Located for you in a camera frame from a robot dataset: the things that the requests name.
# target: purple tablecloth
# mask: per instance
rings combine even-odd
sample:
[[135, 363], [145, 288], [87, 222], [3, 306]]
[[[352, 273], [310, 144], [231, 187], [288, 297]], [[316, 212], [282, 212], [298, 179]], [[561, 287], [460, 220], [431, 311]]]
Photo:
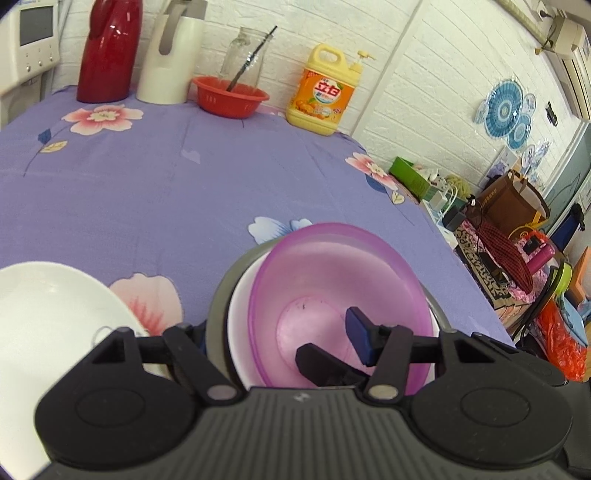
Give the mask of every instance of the purple tablecloth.
[[509, 342], [426, 214], [394, 205], [345, 161], [364, 153], [351, 138], [271, 114], [231, 120], [132, 97], [94, 109], [74, 97], [57, 92], [0, 132], [0, 267], [79, 268], [157, 333], [204, 321], [218, 282], [257, 241], [346, 222], [390, 243], [454, 327]]

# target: white plate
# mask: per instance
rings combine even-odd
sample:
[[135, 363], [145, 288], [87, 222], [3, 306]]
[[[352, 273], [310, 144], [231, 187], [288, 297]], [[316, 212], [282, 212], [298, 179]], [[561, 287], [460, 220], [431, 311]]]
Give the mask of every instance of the white plate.
[[0, 270], [0, 463], [12, 478], [28, 479], [48, 462], [33, 420], [38, 401], [120, 326], [146, 335], [119, 297], [75, 268], [28, 262]]
[[[258, 258], [244, 272], [238, 281], [228, 308], [228, 322], [226, 332], [228, 336], [228, 347], [234, 369], [242, 381], [244, 388], [250, 390], [252, 387], [263, 387], [265, 384], [256, 369], [254, 357], [252, 356], [251, 344], [248, 338], [248, 302], [251, 296], [252, 284], [256, 274], [261, 268], [269, 252]], [[433, 336], [439, 335], [439, 325], [435, 315], [431, 312], [433, 322]], [[435, 379], [434, 366], [431, 365], [427, 375], [426, 383]]]

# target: leaf print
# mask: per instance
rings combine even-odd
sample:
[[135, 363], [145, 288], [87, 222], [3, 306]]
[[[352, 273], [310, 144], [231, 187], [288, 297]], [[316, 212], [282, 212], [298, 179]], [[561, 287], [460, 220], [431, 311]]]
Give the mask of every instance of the leaf print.
[[49, 140], [51, 140], [51, 130], [44, 130], [39, 135], [37, 135], [37, 139], [39, 140], [39, 142], [45, 145], [47, 142], [49, 142]]
[[367, 181], [368, 185], [372, 187], [376, 192], [386, 193], [386, 187], [384, 187], [384, 185], [375, 180], [373, 177], [370, 177], [366, 174], [365, 180]]
[[49, 144], [48, 146], [42, 148], [39, 153], [53, 153], [59, 152], [62, 148], [64, 148], [68, 144], [68, 140], [62, 140], [61, 142], [55, 142]]
[[404, 200], [406, 200], [406, 198], [403, 195], [400, 195], [398, 192], [392, 192], [390, 199], [394, 205], [400, 205], [401, 203], [404, 203]]

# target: decorative plate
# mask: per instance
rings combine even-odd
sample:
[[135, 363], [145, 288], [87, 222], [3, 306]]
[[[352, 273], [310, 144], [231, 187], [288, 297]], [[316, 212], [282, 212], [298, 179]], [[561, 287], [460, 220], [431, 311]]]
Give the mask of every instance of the decorative plate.
[[515, 128], [507, 137], [507, 145], [512, 150], [519, 150], [527, 142], [531, 131], [531, 117], [529, 115], [520, 115]]
[[535, 95], [533, 93], [528, 93], [523, 97], [523, 108], [521, 109], [521, 113], [526, 113], [527, 115], [532, 116], [535, 112], [535, 105]]
[[474, 123], [483, 124], [486, 116], [488, 115], [488, 101], [483, 100], [478, 106], [476, 114], [474, 115]]
[[516, 126], [521, 106], [523, 91], [517, 82], [505, 80], [489, 95], [488, 114], [485, 127], [493, 138], [507, 136]]
[[521, 154], [521, 170], [527, 170], [535, 156], [535, 145], [528, 145]]
[[541, 145], [539, 145], [535, 151], [536, 158], [539, 157], [540, 159], [542, 159], [543, 157], [545, 157], [546, 154], [548, 153], [549, 149], [550, 149], [550, 142], [548, 140], [542, 142]]

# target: wall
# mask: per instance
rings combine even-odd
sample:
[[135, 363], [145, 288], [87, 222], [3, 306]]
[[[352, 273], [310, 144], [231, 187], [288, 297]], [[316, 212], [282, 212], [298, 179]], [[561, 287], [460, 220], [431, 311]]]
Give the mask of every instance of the wall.
[[[310, 49], [319, 42], [352, 59], [368, 50], [378, 59], [365, 68], [341, 128], [350, 133], [388, 57], [420, 1], [427, 0], [210, 0], [196, 72], [216, 74], [240, 25], [279, 30], [269, 46], [260, 86], [272, 105], [285, 107]], [[525, 0], [514, 0], [529, 13]], [[144, 0], [144, 26], [135, 78], [162, 0]], [[54, 88], [77, 82], [92, 0], [74, 0], [62, 41]], [[547, 180], [580, 122], [571, 113], [545, 55], [534, 39], [494, 0], [432, 0], [385, 93], [355, 137], [384, 166], [396, 155], [455, 172], [476, 185], [504, 143], [472, 122], [476, 107], [500, 81], [515, 76], [538, 99], [531, 141], [554, 142], [541, 168]], [[558, 127], [545, 118], [550, 100]]]
[[[260, 88], [270, 104], [284, 108], [294, 93], [310, 49], [320, 42], [341, 48], [352, 60], [367, 50], [377, 61], [363, 73], [342, 129], [349, 132], [369, 98], [389, 53], [394, 48], [418, 0], [209, 0], [202, 52], [196, 73], [218, 74], [226, 49], [238, 27], [279, 29], [265, 56]], [[76, 84], [88, 33], [93, 0], [74, 0], [61, 43], [62, 64], [56, 69], [54, 90]], [[136, 58], [137, 79], [155, 16], [162, 0], [144, 0], [144, 24]]]
[[[529, 13], [522, 0], [514, 1]], [[493, 0], [433, 0], [360, 142], [384, 165], [400, 155], [477, 184], [504, 142], [475, 125], [474, 112], [500, 80], [515, 76], [538, 101], [530, 140], [554, 142], [540, 172], [547, 180], [580, 121], [548, 58], [534, 54], [536, 46]], [[557, 128], [545, 117], [549, 100]]]

